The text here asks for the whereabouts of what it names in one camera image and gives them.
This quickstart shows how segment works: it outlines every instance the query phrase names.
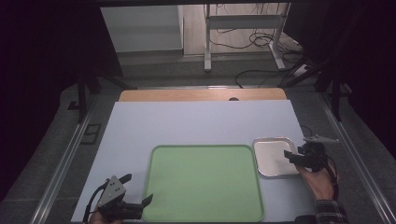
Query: white wall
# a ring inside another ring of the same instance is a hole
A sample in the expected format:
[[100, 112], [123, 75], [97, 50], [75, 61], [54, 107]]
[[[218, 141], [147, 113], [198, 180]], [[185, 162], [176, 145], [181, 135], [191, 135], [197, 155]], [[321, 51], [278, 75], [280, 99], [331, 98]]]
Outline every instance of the white wall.
[[177, 6], [101, 10], [116, 52], [182, 49]]

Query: plaid shirt sleeve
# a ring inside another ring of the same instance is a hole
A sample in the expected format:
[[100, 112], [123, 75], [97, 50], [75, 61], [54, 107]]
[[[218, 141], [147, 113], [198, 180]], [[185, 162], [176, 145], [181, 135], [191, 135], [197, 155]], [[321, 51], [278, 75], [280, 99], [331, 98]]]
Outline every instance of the plaid shirt sleeve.
[[316, 218], [318, 224], [349, 223], [344, 206], [337, 201], [317, 200]]

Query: green mat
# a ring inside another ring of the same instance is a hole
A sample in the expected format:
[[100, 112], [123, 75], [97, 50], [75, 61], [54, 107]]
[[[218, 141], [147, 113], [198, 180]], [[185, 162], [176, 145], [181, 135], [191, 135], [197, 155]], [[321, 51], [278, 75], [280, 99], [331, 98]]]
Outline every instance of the green mat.
[[145, 195], [147, 222], [261, 221], [257, 166], [248, 146], [158, 146]]

